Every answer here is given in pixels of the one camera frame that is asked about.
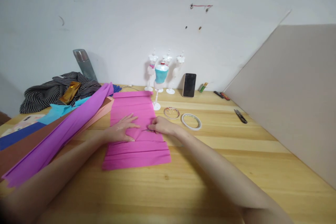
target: striped cloth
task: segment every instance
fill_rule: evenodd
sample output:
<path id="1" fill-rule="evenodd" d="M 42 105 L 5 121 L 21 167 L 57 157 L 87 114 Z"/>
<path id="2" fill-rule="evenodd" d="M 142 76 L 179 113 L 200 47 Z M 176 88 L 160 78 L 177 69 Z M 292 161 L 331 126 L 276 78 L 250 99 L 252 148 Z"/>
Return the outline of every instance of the striped cloth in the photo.
<path id="1" fill-rule="evenodd" d="M 25 91 L 25 100 L 20 106 L 20 113 L 39 112 L 50 104 L 64 105 L 60 98 L 64 95 L 72 81 L 80 82 L 81 86 L 69 105 L 73 106 L 79 99 L 92 96 L 101 85 L 97 81 L 86 78 L 80 72 L 70 72 L 53 77 L 52 81 L 40 86 L 33 86 Z"/>

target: gray thermos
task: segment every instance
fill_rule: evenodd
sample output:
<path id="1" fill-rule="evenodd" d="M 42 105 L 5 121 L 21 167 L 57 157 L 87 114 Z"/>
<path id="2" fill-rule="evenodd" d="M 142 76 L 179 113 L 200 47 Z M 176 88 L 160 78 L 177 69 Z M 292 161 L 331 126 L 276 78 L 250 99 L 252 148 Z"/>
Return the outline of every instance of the gray thermos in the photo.
<path id="1" fill-rule="evenodd" d="M 89 56 L 86 51 L 84 49 L 76 49 L 73 50 L 73 54 L 83 75 L 92 81 L 97 81 L 96 74 L 94 73 Z"/>

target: hand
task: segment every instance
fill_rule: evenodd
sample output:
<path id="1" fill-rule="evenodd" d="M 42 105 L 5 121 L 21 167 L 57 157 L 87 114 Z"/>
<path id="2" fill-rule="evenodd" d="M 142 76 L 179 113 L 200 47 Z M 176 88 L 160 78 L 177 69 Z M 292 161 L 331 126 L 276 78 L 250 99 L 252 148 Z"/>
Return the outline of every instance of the hand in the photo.
<path id="1" fill-rule="evenodd" d="M 135 141 L 132 137 L 126 135 L 126 130 L 128 128 L 140 128 L 139 125 L 132 123 L 138 117 L 133 117 L 133 113 L 129 116 L 124 117 L 115 125 L 110 128 L 107 128 L 103 131 L 103 141 L 104 142 L 118 142 L 118 141 L 126 141 L 132 142 Z"/>
<path id="2" fill-rule="evenodd" d="M 148 128 L 154 130 L 157 134 L 162 133 L 173 136 L 175 136 L 179 130 L 182 130 L 179 125 L 172 123 L 161 116 L 156 117 L 152 121 L 152 124 L 148 125 Z"/>

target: small mannequin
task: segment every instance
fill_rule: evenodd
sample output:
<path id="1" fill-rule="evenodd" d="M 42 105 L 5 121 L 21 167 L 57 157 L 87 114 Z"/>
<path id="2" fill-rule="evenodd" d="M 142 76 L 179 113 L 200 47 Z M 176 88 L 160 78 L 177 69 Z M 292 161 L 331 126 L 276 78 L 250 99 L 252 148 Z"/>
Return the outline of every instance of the small mannequin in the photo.
<path id="1" fill-rule="evenodd" d="M 171 62 L 171 60 L 172 60 L 172 58 L 173 58 L 173 57 L 171 57 L 169 54 L 170 54 L 170 49 L 168 50 L 167 55 L 164 55 L 164 56 L 163 56 L 163 60 L 162 60 L 162 62 L 164 62 L 164 64 L 165 64 L 167 67 L 169 67 L 169 63 Z M 162 93 L 162 92 L 163 92 L 163 88 L 160 88 L 160 89 L 159 89 L 159 93 Z"/>
<path id="2" fill-rule="evenodd" d="M 159 95 L 159 90 L 163 89 L 165 86 L 165 81 L 167 78 L 167 73 L 168 73 L 169 67 L 165 65 L 165 63 L 162 61 L 160 65 L 157 65 L 155 67 L 155 73 L 156 73 L 156 78 L 154 81 L 154 88 L 156 90 L 156 96 L 155 96 L 155 102 L 153 102 L 154 110 L 159 110 L 161 108 L 161 105 L 158 103 L 158 95 Z"/>
<path id="3" fill-rule="evenodd" d="M 147 68 L 147 73 L 149 74 L 149 80 L 147 87 L 145 87 L 146 91 L 153 91 L 153 88 L 151 87 L 151 79 L 153 78 L 153 75 L 155 75 L 155 63 L 158 60 L 159 57 L 155 55 L 155 49 L 152 55 L 148 55 L 149 58 L 149 66 Z"/>
<path id="4" fill-rule="evenodd" d="M 175 90 L 172 89 L 172 86 L 175 82 L 175 79 L 180 75 L 180 71 L 181 71 L 181 66 L 184 63 L 185 57 L 183 56 L 184 51 L 182 51 L 182 55 L 179 55 L 176 57 L 176 67 L 173 70 L 173 79 L 171 80 L 171 82 L 168 85 L 168 88 L 166 89 L 166 92 L 168 94 L 175 94 Z"/>

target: pink paper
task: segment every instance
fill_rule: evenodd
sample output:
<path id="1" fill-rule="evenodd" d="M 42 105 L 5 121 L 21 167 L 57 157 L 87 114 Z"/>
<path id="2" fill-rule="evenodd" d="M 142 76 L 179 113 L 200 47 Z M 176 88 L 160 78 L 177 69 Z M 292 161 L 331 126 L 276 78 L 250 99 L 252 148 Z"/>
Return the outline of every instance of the pink paper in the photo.
<path id="1" fill-rule="evenodd" d="M 21 185 L 47 166 L 57 152 L 96 114 L 105 97 L 111 94 L 112 83 L 105 83 L 90 99 L 75 109 L 41 143 L 2 176 L 8 180 L 8 186 Z"/>
<path id="2" fill-rule="evenodd" d="M 134 113 L 134 121 L 140 128 L 126 130 L 135 142 L 110 143 L 103 162 L 104 170 L 143 167 L 170 163 L 171 156 L 167 143 L 161 134 L 147 131 L 147 126 L 156 117 L 150 95 L 152 92 L 115 93 L 111 109 L 111 126 L 120 119 Z"/>
<path id="3" fill-rule="evenodd" d="M 113 98 L 108 96 L 108 99 L 111 100 L 111 102 L 107 103 L 104 107 L 100 108 L 97 113 L 88 121 L 81 129 L 76 133 L 76 135 L 79 135 L 83 131 L 85 131 L 87 128 L 89 128 L 92 124 L 94 124 L 96 121 L 98 121 L 100 118 L 102 118 L 104 115 L 106 115 L 108 112 L 111 111 L 112 105 L 113 105 Z"/>

